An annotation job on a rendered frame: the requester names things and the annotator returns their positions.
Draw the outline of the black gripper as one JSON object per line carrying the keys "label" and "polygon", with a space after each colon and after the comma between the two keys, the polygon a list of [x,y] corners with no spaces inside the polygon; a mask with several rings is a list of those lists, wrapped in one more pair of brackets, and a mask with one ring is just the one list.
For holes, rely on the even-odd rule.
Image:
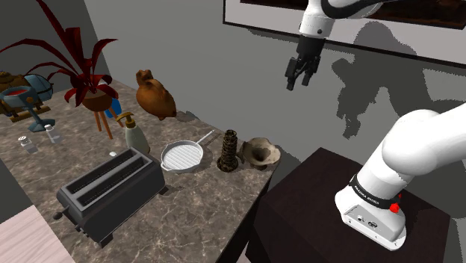
{"label": "black gripper", "polygon": [[302,86],[308,86],[311,77],[317,71],[324,44],[324,38],[307,37],[304,35],[299,37],[296,48],[298,58],[291,58],[285,70],[285,77],[287,78],[286,88],[288,90],[294,89],[298,71],[305,71]]}

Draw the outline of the beige wavy bowl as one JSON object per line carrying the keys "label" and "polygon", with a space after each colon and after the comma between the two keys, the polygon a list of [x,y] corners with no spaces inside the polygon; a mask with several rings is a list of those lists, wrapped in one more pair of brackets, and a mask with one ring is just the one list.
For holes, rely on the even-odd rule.
{"label": "beige wavy bowl", "polygon": [[242,143],[236,156],[242,164],[247,161],[255,169],[265,170],[280,160],[281,152],[267,138],[254,137]]}

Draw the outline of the dark woven vase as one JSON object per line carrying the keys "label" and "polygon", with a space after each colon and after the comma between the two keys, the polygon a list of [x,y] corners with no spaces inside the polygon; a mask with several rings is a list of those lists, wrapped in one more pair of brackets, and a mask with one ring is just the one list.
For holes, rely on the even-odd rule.
{"label": "dark woven vase", "polygon": [[230,173],[238,167],[237,132],[227,130],[223,136],[222,152],[217,159],[217,167],[225,173]]}

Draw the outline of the dark robot stand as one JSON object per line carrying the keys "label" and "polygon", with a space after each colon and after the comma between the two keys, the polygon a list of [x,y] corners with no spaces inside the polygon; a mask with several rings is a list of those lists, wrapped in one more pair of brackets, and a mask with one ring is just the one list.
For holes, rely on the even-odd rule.
{"label": "dark robot stand", "polygon": [[335,194],[361,169],[319,148],[260,200],[246,249],[251,263],[443,263],[450,216],[408,191],[404,245],[389,251],[341,220]]}

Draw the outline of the white grill pan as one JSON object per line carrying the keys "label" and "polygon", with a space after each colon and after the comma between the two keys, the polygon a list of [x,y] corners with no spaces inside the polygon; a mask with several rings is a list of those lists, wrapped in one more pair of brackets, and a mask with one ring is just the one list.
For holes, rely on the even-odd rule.
{"label": "white grill pan", "polygon": [[178,140],[165,146],[161,153],[161,168],[167,172],[189,173],[202,161],[204,150],[200,143],[214,133],[209,131],[198,141]]}

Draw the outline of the brown animal figure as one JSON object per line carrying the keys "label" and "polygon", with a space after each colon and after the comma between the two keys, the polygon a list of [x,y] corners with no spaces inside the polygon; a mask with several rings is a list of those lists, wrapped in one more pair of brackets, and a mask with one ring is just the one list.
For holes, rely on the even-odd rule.
{"label": "brown animal figure", "polygon": [[138,84],[136,99],[140,107],[159,120],[176,117],[177,109],[170,92],[155,79],[150,69],[136,73]]}

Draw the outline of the beige soap dispenser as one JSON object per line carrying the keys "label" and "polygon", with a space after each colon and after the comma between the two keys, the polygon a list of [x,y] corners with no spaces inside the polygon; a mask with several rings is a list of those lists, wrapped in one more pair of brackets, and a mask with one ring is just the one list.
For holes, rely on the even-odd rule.
{"label": "beige soap dispenser", "polygon": [[142,129],[131,117],[133,113],[125,112],[117,116],[116,121],[125,118],[125,141],[128,147],[133,147],[140,152],[149,154],[150,146]]}

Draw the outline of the blue cup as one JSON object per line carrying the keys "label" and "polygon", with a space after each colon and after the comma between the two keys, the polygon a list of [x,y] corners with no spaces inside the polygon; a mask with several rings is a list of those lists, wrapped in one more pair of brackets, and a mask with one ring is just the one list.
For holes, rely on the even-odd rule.
{"label": "blue cup", "polygon": [[114,118],[122,113],[121,104],[118,99],[112,99],[111,106],[109,109],[105,110],[105,115],[107,118]]}

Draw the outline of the red potted plant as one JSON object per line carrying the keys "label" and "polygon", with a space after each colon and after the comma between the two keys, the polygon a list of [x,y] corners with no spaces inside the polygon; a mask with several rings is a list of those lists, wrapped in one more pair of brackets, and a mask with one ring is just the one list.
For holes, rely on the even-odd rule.
{"label": "red potted plant", "polygon": [[72,65],[61,52],[45,40],[25,38],[0,49],[0,53],[20,45],[39,46],[64,62],[64,65],[60,65],[49,61],[37,64],[31,70],[43,66],[54,66],[58,70],[50,73],[47,79],[51,79],[58,73],[67,75],[72,88],[65,93],[64,99],[69,101],[71,98],[74,98],[76,106],[83,105],[92,111],[96,118],[98,129],[105,128],[108,137],[112,139],[113,135],[105,119],[104,111],[111,108],[112,101],[118,99],[119,94],[110,86],[113,81],[112,77],[110,75],[98,75],[95,73],[95,69],[103,48],[107,44],[112,43],[113,40],[109,38],[99,40],[93,46],[91,57],[85,58],[81,41],[81,29],[79,27],[63,28],[57,17],[43,0],[35,1],[50,21],[62,44],[74,60],[75,65]]}

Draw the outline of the dark grey toaster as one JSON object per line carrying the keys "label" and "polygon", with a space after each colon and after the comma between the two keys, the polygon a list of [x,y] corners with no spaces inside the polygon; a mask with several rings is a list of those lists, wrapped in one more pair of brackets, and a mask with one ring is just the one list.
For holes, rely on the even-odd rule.
{"label": "dark grey toaster", "polygon": [[103,248],[165,185],[160,162],[130,147],[62,186],[56,197],[63,209],[52,218],[67,217],[77,232]]}

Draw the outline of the glass salt shaker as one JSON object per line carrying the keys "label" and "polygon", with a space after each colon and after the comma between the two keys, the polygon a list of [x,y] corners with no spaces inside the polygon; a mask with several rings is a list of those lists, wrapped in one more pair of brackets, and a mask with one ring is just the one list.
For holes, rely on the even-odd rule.
{"label": "glass salt shaker", "polygon": [[63,140],[60,133],[54,126],[47,124],[44,128],[46,129],[46,133],[52,143],[60,143]]}
{"label": "glass salt shaker", "polygon": [[32,154],[38,151],[38,148],[32,143],[32,141],[28,137],[21,136],[18,138],[18,141],[27,153]]}

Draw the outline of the blue and brown appliance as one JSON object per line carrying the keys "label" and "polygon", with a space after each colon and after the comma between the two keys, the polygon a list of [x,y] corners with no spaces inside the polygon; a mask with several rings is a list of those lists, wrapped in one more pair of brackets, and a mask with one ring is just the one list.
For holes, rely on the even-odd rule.
{"label": "blue and brown appliance", "polygon": [[[34,112],[36,114],[42,114],[51,110],[49,106],[43,105],[43,103],[52,98],[54,93],[53,84],[48,82],[44,77],[37,74],[12,75],[9,72],[0,71],[0,93],[19,86],[33,87],[37,92],[39,99],[34,103]],[[27,110],[12,108],[1,99],[0,114],[7,116],[12,123],[17,123],[31,117],[31,114]]]}

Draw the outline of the blue stand with red bowl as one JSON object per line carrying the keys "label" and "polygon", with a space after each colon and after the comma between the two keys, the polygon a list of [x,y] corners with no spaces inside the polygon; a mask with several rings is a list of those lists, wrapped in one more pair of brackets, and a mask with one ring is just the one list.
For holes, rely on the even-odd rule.
{"label": "blue stand with red bowl", "polygon": [[38,99],[39,96],[35,89],[29,86],[11,87],[0,93],[0,100],[10,107],[28,110],[30,115],[35,119],[35,122],[28,127],[31,132],[43,132],[46,130],[46,125],[55,125],[55,120],[41,119],[34,111],[34,104]]}

